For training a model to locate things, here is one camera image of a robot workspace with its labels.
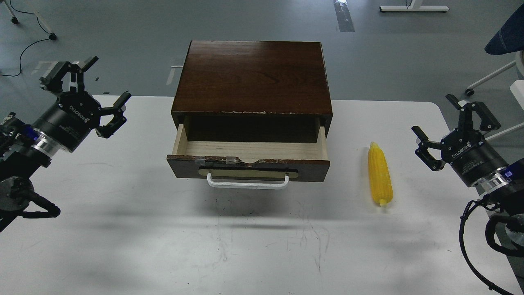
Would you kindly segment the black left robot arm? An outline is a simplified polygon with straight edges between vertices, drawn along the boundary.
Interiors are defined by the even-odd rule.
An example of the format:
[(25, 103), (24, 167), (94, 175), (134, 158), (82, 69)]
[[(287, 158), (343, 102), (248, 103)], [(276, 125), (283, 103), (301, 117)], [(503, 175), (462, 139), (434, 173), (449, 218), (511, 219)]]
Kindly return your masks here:
[(125, 122), (125, 103), (131, 97), (123, 92), (111, 107), (103, 108), (84, 85), (84, 73), (98, 61), (58, 62), (41, 77), (41, 88), (57, 100), (31, 125), (14, 112), (1, 121), (1, 229), (17, 217), (52, 218), (60, 208), (34, 191), (30, 177), (38, 168), (50, 166), (59, 151), (72, 153), (91, 131), (110, 138)]

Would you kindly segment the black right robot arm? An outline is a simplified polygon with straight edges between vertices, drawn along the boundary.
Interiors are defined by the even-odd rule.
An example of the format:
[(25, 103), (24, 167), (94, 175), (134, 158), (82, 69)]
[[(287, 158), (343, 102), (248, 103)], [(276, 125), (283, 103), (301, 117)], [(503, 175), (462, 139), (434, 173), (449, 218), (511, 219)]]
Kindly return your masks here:
[(464, 244), (465, 224), (478, 207), (494, 212), (485, 227), (487, 245), (506, 256), (523, 257), (523, 160), (509, 164), (487, 142), (485, 134), (499, 129), (500, 123), (485, 103), (460, 101), (454, 95), (446, 98), (460, 112), (457, 127), (435, 142), (413, 126), (418, 138), (415, 154), (431, 170), (442, 170), (449, 164), (466, 186), (483, 189), (479, 199), (470, 200), (462, 213), (460, 249), (470, 270), (488, 289), (507, 295), (507, 290), (488, 280), (471, 263)]

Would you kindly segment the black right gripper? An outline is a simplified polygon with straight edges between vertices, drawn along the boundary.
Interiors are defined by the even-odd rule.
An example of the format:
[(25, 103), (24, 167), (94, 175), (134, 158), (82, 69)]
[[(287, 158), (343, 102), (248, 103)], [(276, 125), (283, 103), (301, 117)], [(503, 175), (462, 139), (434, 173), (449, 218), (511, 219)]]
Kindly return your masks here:
[[(501, 125), (485, 103), (460, 101), (455, 95), (445, 97), (460, 112), (457, 129), (440, 142), (435, 142), (430, 141), (419, 126), (411, 127), (419, 140), (415, 154), (432, 171), (442, 170), (445, 162), (449, 163), (464, 184), (472, 187), (479, 179), (508, 166), (502, 156), (486, 142), (483, 134), (473, 128), (473, 113), (481, 120), (479, 130), (482, 132), (499, 129)], [(435, 159), (429, 149), (441, 150), (442, 159)]]

